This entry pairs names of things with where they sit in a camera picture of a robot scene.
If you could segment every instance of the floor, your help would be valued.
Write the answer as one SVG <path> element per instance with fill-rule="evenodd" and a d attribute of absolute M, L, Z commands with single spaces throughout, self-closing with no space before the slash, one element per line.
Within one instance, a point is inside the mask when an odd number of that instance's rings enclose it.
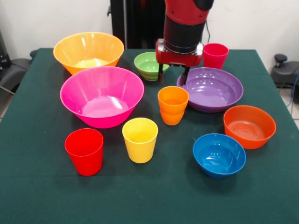
<path fill-rule="evenodd" d="M 291 89 L 282 89 L 280 91 L 281 98 L 283 99 L 285 105 L 290 103 L 291 99 Z M 13 96 L 8 96 L 6 100 L 0 105 L 0 122 L 5 115 L 6 110 L 8 109 L 10 102 L 12 101 Z M 290 104 L 288 110 L 292 115 L 298 129 L 299 129 L 299 104 Z"/>
<path fill-rule="evenodd" d="M 10 102 L 13 100 L 13 98 L 14 98 L 13 96 L 6 97 L 6 99 L 0 105 L 0 121 L 4 117 L 6 110 L 8 109 Z"/>
<path fill-rule="evenodd" d="M 280 95 L 299 129 L 299 104 L 290 104 L 291 89 L 282 89 Z"/>

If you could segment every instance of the green tablecloth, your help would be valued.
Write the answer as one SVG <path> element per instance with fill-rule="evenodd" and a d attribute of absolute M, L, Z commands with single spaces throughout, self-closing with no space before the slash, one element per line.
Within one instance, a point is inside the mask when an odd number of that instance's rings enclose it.
<path fill-rule="evenodd" d="M 133 60 L 144 51 L 126 50 L 118 66 L 137 73 Z M 182 72 L 171 67 L 164 84 L 144 81 L 144 97 L 130 116 L 158 124 L 152 160 L 130 161 L 120 125 L 100 130 L 102 170 L 82 177 L 64 150 L 68 134 L 87 127 L 59 99 L 70 75 L 52 49 L 38 50 L 0 123 L 0 223 L 299 223 L 299 131 L 256 51 L 230 51 L 223 69 L 243 83 L 238 104 L 266 110 L 277 124 L 264 147 L 246 150 L 247 163 L 238 174 L 212 179 L 192 155 L 198 137 L 223 133 L 223 113 L 187 108 L 179 125 L 162 122 L 157 93 L 175 85 Z"/>

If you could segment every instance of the cable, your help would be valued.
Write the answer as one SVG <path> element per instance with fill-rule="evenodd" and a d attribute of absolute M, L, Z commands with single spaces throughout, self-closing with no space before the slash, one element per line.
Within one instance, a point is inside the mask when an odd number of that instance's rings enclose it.
<path fill-rule="evenodd" d="M 286 83 L 290 80 L 290 78 L 295 74 L 295 71 L 297 71 L 297 69 L 299 69 L 299 66 L 297 66 L 297 68 L 292 72 L 292 74 L 287 78 L 287 80 L 285 80 L 285 82 L 280 86 L 278 92 L 281 91 L 281 89 L 286 86 Z"/>
<path fill-rule="evenodd" d="M 4 91 L 10 93 L 11 95 L 14 96 L 14 92 L 11 92 L 10 90 L 8 90 L 7 88 L 4 88 L 3 86 L 0 86 L 0 89 L 3 89 Z"/>
<path fill-rule="evenodd" d="M 289 106 L 290 104 L 292 104 L 291 115 L 293 114 L 292 112 L 293 112 L 293 99 L 294 99 L 294 94 L 295 94 L 295 86 L 296 86 L 296 83 L 297 83 L 298 81 L 299 81 L 299 74 L 297 75 L 296 80 L 295 80 L 295 83 L 294 83 L 294 85 L 293 85 L 293 87 L 292 87 L 292 91 L 291 91 L 291 99 L 290 99 L 290 103 L 288 104 L 288 106 Z"/>
<path fill-rule="evenodd" d="M 25 71 L 28 70 L 28 69 L 24 68 L 23 66 L 20 66 L 20 65 L 18 65 L 18 64 L 15 64 L 15 63 L 13 63 L 13 62 L 11 62 L 11 64 L 13 64 L 13 65 L 15 65 L 15 66 L 17 66 L 17 67 L 19 67 L 19 68 L 21 68 L 21 69 L 24 69 Z"/>
<path fill-rule="evenodd" d="M 208 27 L 208 25 L 207 25 L 207 20 L 206 20 L 206 30 L 207 30 L 207 33 L 209 34 L 209 38 L 208 38 L 208 40 L 207 40 L 207 43 L 209 43 L 209 42 L 210 42 L 211 34 L 210 34 L 209 27 Z"/>

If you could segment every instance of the pink bowl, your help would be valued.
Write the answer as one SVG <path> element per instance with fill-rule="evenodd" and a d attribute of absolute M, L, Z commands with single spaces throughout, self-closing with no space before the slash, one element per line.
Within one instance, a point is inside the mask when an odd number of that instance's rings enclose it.
<path fill-rule="evenodd" d="M 68 78 L 60 90 L 63 105 L 86 124 L 115 127 L 124 122 L 144 93 L 141 79 L 118 67 L 96 67 Z"/>

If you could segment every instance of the white wall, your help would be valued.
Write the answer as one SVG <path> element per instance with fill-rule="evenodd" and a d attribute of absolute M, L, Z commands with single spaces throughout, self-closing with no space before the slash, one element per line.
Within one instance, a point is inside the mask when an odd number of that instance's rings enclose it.
<path fill-rule="evenodd" d="M 0 0 L 0 30 L 9 56 L 54 47 L 79 32 L 112 33 L 110 0 Z"/>
<path fill-rule="evenodd" d="M 83 31 L 112 33 L 109 0 L 0 0 L 0 29 L 12 58 L 53 47 Z M 257 49 L 266 68 L 276 53 L 299 60 L 299 0 L 215 0 L 208 17 L 210 42 Z"/>

